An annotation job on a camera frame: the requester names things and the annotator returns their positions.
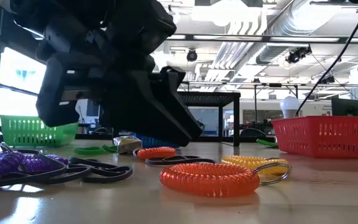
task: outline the ceiling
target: ceiling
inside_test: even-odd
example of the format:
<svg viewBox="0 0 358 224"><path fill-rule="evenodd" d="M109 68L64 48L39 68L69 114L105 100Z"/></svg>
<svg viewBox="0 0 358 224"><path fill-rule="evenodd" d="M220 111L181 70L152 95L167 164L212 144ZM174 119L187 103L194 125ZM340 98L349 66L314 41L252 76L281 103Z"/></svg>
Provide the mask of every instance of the ceiling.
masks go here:
<svg viewBox="0 0 358 224"><path fill-rule="evenodd" d="M281 9L288 4L288 1L277 0L277 6L266 9L267 22L271 21L275 15L277 15ZM323 9L326 6L313 6ZM230 32L230 24L219 27L212 21L195 21L192 19L191 10L195 10L194 1L186 1L184 13L181 11L181 7L173 8L180 14L180 20L177 23L177 34L228 34ZM324 22L319 28L308 35L325 35L325 36L349 36L358 22L358 6L346 6L337 7L333 16ZM311 44L310 47L313 51L313 55L307 55L306 58L296 64L289 65L285 61L285 57L288 56L288 51L296 49L292 47L283 52L274 61L270 62L268 66L263 66L263 69L255 73L247 72L247 75L238 74L241 69L237 65L231 68L230 71L216 72L217 75L213 75L213 79L210 77L205 79L208 74L208 66L216 60L219 51L221 50L222 42L196 42L196 41L166 41L156 51L159 51L166 56L166 65L178 66L188 72L186 80L191 82L228 82L235 80L235 82L251 82L254 78L259 78L262 83L315 83L318 79L318 75L325 72L325 68L328 68L334 60L336 55L342 50L342 44ZM188 62L186 55L189 49L195 49L198 54L198 59L195 62ZM251 49L244 54L234 55L232 52L232 58L236 57L238 61L244 60L247 54L251 54ZM341 62L338 62L334 67L334 77L336 83L348 83L349 81L349 69L358 64L358 44L351 44L346 50L344 56L341 58ZM197 66L202 66L200 74L197 74ZM192 86L190 91L226 91L227 88L222 86L210 85L197 85ZM343 88L332 88L329 93L341 93Z"/></svg>

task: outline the ductwork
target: ductwork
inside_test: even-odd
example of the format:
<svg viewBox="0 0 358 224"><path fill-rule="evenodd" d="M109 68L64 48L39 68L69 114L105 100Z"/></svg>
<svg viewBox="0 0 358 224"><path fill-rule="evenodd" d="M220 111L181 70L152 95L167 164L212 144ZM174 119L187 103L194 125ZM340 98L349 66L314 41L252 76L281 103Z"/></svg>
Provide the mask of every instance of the ductwork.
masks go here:
<svg viewBox="0 0 358 224"><path fill-rule="evenodd" d="M310 35L327 23L338 9L336 6L310 5L310 2L311 0L295 0L265 33L267 35ZM254 44L236 66L236 70L240 75L254 76L256 74L248 71L244 66L248 63L270 64L287 49L288 47L271 46L265 43Z"/></svg>

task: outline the security camera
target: security camera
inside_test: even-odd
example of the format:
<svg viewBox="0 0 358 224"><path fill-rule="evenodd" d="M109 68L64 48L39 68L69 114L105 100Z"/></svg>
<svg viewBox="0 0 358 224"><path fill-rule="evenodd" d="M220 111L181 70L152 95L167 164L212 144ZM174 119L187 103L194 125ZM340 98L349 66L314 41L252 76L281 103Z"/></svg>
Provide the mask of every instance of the security camera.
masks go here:
<svg viewBox="0 0 358 224"><path fill-rule="evenodd" d="M196 50L194 49L190 49L189 52L187 53L187 61L188 62L195 62L197 60L197 53Z"/></svg>

